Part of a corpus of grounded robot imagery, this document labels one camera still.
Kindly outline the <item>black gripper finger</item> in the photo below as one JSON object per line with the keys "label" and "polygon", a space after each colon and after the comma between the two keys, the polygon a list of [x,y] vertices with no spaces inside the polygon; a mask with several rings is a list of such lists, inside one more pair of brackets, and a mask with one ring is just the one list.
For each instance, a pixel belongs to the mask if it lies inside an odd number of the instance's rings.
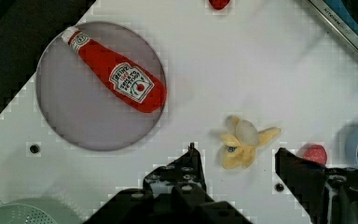
{"label": "black gripper finger", "polygon": [[275,153],[275,173],[312,224],[358,224],[358,169],[327,168],[281,147]]}

